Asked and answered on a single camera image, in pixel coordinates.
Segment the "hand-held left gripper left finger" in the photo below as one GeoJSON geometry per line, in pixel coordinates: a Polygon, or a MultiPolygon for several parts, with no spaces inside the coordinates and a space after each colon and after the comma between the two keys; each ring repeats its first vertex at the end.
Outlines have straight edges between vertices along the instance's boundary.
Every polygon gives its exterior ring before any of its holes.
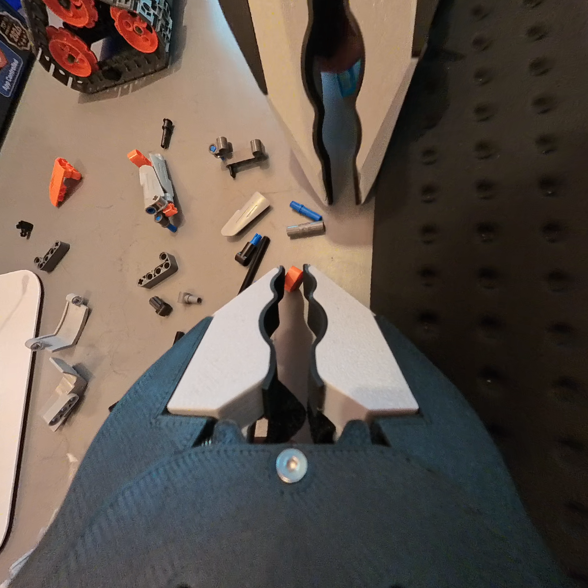
{"type": "Polygon", "coordinates": [[[277,382],[271,335],[284,284],[285,269],[273,268],[213,314],[168,401],[170,414],[232,420],[240,428],[269,417],[277,382]]]}

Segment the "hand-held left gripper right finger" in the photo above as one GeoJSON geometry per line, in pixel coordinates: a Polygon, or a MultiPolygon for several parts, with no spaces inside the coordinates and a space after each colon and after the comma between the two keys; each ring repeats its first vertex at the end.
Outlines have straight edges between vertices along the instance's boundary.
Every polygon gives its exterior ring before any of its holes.
{"type": "Polygon", "coordinates": [[[321,432],[351,421],[413,416],[419,405],[375,315],[317,267],[304,267],[307,325],[314,335],[307,407],[321,432]]]}

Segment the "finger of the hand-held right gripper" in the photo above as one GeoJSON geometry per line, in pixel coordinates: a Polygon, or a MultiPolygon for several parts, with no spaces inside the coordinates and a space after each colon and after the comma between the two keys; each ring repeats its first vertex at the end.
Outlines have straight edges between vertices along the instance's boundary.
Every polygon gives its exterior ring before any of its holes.
{"type": "Polygon", "coordinates": [[[355,110],[358,203],[375,182],[416,66],[427,48],[437,1],[355,1],[364,45],[355,110]]]}
{"type": "Polygon", "coordinates": [[[315,194],[332,204],[329,158],[320,131],[324,109],[314,86],[307,41],[309,1],[249,1],[267,99],[315,194]]]}

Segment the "black connector with blue pin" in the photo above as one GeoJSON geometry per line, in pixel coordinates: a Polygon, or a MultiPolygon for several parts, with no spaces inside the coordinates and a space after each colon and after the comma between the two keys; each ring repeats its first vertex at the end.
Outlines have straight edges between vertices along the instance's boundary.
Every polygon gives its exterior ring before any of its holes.
{"type": "Polygon", "coordinates": [[[261,239],[262,235],[256,233],[250,241],[246,242],[241,251],[235,255],[235,261],[237,261],[242,267],[247,267],[252,261],[254,254],[257,252],[261,239]]]}

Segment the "medium black axle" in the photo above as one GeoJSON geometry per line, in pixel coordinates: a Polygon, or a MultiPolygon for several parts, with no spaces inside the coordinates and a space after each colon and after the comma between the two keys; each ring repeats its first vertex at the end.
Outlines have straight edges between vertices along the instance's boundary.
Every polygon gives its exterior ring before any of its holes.
{"type": "Polygon", "coordinates": [[[270,243],[270,238],[268,236],[261,237],[259,243],[256,245],[256,249],[254,251],[252,260],[249,262],[247,274],[245,276],[244,281],[241,284],[239,289],[239,294],[241,294],[244,290],[246,290],[252,283],[254,283],[254,279],[258,272],[258,269],[261,265],[263,257],[267,251],[267,248],[270,243]]]}

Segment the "dark grey bent beam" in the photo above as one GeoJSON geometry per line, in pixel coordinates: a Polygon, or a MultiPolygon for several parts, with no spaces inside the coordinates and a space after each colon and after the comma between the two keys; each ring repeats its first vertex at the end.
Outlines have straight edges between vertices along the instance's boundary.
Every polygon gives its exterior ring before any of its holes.
{"type": "Polygon", "coordinates": [[[178,271],[175,257],[167,252],[159,255],[158,265],[137,280],[140,288],[152,289],[178,271]]]}

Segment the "black orange tracked robot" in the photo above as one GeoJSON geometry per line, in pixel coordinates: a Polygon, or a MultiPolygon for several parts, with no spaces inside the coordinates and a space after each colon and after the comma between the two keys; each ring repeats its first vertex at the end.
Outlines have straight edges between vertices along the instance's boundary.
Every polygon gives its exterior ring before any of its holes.
{"type": "Polygon", "coordinates": [[[129,85],[171,60],[173,1],[22,1],[36,60],[85,95],[129,85]]]}

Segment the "light grey long bar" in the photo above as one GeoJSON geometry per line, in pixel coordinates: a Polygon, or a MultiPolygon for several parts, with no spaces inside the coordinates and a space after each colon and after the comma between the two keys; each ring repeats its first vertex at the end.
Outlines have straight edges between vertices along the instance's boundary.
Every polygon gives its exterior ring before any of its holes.
{"type": "Polygon", "coordinates": [[[221,235],[224,237],[238,235],[269,208],[270,201],[260,192],[255,192],[246,204],[237,210],[225,223],[221,229],[221,235]]]}

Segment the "blue pin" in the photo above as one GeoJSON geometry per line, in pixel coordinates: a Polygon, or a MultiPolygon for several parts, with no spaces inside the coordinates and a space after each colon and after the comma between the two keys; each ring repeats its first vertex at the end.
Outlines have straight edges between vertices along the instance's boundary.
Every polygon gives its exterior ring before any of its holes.
{"type": "Polygon", "coordinates": [[[321,214],[319,214],[318,212],[315,212],[311,209],[309,209],[308,207],[306,207],[305,205],[296,202],[296,201],[291,201],[290,202],[290,208],[292,210],[294,210],[296,213],[298,213],[299,215],[310,219],[313,222],[320,222],[322,221],[322,216],[321,214]]]}

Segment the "white orange assembled part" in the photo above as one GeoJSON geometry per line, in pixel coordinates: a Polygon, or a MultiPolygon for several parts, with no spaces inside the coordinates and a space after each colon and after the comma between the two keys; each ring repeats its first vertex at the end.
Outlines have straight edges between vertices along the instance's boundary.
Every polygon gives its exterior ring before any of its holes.
{"type": "Polygon", "coordinates": [[[153,217],[156,224],[176,233],[178,227],[173,217],[178,214],[178,208],[166,159],[162,154],[150,153],[146,156],[136,149],[130,151],[127,157],[139,169],[145,212],[153,217]]]}

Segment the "dark grey short beam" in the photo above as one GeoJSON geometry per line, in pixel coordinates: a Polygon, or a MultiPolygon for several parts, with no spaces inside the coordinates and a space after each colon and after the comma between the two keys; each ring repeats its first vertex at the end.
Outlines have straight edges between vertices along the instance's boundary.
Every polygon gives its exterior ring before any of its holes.
{"type": "Polygon", "coordinates": [[[51,273],[58,263],[62,261],[69,249],[70,245],[68,243],[55,241],[44,255],[36,256],[33,259],[33,264],[38,270],[51,273]]]}

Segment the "white book stand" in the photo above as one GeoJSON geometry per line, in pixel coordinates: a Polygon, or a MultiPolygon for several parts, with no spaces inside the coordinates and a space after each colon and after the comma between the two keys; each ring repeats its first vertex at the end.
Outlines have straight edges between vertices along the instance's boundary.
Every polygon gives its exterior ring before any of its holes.
{"type": "Polygon", "coordinates": [[[30,270],[1,275],[1,546],[9,535],[42,288],[30,270]]]}

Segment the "orange triangular panel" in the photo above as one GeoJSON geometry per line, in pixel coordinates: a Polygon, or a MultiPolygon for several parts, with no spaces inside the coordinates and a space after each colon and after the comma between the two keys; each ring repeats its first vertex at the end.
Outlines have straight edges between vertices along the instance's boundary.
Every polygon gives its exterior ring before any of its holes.
{"type": "Polygon", "coordinates": [[[67,192],[67,180],[80,181],[82,174],[64,158],[56,158],[49,182],[49,200],[57,208],[67,192]]]}

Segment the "robot kit box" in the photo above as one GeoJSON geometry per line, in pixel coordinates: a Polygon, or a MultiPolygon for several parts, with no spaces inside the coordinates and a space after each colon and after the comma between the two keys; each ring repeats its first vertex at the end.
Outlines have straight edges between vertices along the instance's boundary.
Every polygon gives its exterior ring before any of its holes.
{"type": "Polygon", "coordinates": [[[35,53],[23,1],[1,1],[1,144],[4,144],[35,53]]]}

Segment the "light grey bracket piece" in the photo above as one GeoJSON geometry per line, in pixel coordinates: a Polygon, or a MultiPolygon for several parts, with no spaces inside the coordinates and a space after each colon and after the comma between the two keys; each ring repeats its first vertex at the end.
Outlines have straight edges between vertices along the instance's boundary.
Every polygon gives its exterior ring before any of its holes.
{"type": "Polygon", "coordinates": [[[42,409],[42,419],[53,432],[58,430],[81,399],[86,379],[71,365],[60,358],[49,359],[60,372],[61,380],[42,409]]]}
{"type": "Polygon", "coordinates": [[[84,298],[70,293],[66,296],[65,308],[55,332],[28,339],[25,346],[33,352],[47,350],[55,353],[69,349],[77,344],[89,314],[90,308],[84,303],[84,298]]]}

